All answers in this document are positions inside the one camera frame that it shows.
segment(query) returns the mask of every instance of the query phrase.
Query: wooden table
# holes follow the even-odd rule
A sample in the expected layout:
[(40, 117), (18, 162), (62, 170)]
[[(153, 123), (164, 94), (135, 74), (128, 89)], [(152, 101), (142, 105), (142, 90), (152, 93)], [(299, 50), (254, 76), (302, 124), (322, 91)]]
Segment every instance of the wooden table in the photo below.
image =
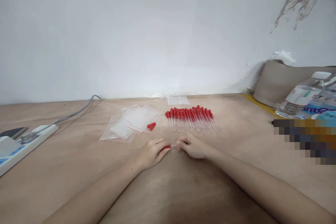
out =
[[(221, 137), (202, 139), (263, 169), (336, 214), (335, 166), (315, 165), (282, 136), (274, 119), (240, 94), (189, 97), (190, 105), (213, 111)], [(0, 106), (0, 130), (49, 124), (77, 111), (87, 101)], [(0, 178), (0, 223), (41, 223), (82, 188), (117, 167), (147, 141), (165, 136), (162, 120), (132, 143), (99, 142), (112, 115), (123, 106), (148, 104), (164, 113), (164, 98), (94, 101), (79, 116), (60, 123), (44, 143)], [(142, 172), (125, 189), (101, 223), (277, 223), (222, 171), (173, 149), (155, 167)]]

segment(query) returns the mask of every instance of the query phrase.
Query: power cord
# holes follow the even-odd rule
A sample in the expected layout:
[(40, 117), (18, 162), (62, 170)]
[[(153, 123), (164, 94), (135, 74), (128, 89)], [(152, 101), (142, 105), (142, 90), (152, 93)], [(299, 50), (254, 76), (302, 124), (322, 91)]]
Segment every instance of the power cord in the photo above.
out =
[(68, 120), (69, 118), (71, 118), (71, 117), (73, 117), (73, 116), (79, 114), (79, 113), (82, 112), (84, 109), (86, 109), (87, 106), (90, 105), (90, 103), (92, 102), (92, 100), (93, 100), (93, 98), (94, 98), (95, 96), (101, 100), (101, 98), (100, 98), (98, 95), (93, 95), (93, 96), (91, 97), (91, 99), (89, 100), (89, 102), (88, 102), (84, 107), (82, 107), (80, 110), (78, 110), (77, 112), (72, 113), (72, 114), (67, 115), (67, 116), (64, 116), (64, 117), (58, 119), (57, 121), (55, 121), (55, 122), (49, 124), (48, 126), (45, 126), (44, 128), (40, 129), (39, 131), (31, 131), (31, 132), (27, 132), (27, 133), (23, 134), (22, 137), (21, 137), (21, 144), (26, 144), (26, 143), (29, 143), (29, 142), (33, 141), (34, 139), (36, 139), (36, 138), (38, 137), (38, 134), (39, 134), (41, 131), (45, 130), (46, 128), (49, 128), (51, 125), (60, 123), (60, 122), (65, 121), (65, 120)]

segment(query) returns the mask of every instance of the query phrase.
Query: smartphone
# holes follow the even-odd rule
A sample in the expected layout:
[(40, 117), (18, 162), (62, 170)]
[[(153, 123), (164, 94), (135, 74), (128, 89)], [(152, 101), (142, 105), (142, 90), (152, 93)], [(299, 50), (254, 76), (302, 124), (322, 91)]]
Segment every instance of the smartphone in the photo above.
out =
[(0, 133), (0, 137), (11, 137), (12, 139), (17, 138), (19, 135), (21, 135), (23, 132), (25, 132), (28, 128), (17, 128), (17, 129), (10, 129), (8, 131), (4, 131)]

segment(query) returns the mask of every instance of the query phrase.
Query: white power strip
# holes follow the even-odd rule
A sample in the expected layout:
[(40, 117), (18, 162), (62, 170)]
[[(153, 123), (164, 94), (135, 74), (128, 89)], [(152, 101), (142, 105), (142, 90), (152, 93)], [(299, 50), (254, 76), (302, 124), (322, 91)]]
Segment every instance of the white power strip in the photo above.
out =
[[(32, 131), (38, 131), (47, 125), (38, 126), (36, 129)], [(37, 146), (39, 146), (44, 140), (50, 137), (56, 130), (58, 130), (58, 126), (53, 124), (50, 127), (42, 130), (36, 139), (29, 143), (22, 144), (17, 150), (13, 151), (8, 156), (4, 156), (0, 158), (0, 177), (5, 174), (10, 168), (12, 168), (16, 163), (18, 163), (21, 159), (29, 154), (32, 150), (34, 150)]]

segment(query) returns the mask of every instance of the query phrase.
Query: bottle cap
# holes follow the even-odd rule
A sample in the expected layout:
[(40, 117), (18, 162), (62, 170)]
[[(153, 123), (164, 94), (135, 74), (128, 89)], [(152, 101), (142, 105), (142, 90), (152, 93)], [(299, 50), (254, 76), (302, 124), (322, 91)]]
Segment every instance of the bottle cap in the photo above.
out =
[(317, 79), (327, 79), (331, 73), (328, 72), (315, 72), (312, 77)]

